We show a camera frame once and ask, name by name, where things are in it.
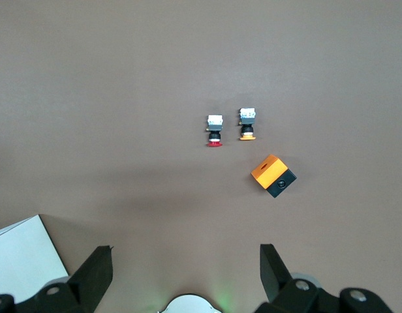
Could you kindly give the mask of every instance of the white cardboard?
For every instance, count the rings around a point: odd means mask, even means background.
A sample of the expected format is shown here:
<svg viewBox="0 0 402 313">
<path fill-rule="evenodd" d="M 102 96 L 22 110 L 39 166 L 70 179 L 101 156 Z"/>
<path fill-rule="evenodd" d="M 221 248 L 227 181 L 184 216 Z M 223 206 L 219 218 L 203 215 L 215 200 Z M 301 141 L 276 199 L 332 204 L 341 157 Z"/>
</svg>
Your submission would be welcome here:
<svg viewBox="0 0 402 313">
<path fill-rule="evenodd" d="M 0 294 L 19 303 L 64 276 L 68 273 L 38 215 L 0 230 Z"/>
</svg>

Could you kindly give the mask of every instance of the orange and black control box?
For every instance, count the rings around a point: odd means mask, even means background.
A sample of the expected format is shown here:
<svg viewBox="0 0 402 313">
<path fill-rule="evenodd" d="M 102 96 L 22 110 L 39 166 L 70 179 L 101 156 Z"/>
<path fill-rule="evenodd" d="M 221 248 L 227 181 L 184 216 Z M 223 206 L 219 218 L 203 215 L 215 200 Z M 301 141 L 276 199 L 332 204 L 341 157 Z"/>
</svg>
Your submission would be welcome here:
<svg viewBox="0 0 402 313">
<path fill-rule="evenodd" d="M 297 177 L 275 155 L 268 156 L 257 168 L 252 176 L 274 198 L 284 191 Z"/>
</svg>

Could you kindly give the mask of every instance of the white robot part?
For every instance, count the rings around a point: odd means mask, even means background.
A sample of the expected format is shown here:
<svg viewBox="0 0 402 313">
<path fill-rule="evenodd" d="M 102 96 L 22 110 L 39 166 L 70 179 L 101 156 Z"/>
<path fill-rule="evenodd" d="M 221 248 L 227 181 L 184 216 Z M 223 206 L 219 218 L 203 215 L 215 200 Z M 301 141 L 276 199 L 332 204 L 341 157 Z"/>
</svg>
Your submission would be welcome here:
<svg viewBox="0 0 402 313">
<path fill-rule="evenodd" d="M 164 311 L 158 313 L 221 313 L 198 295 L 181 295 L 173 299 Z"/>
</svg>

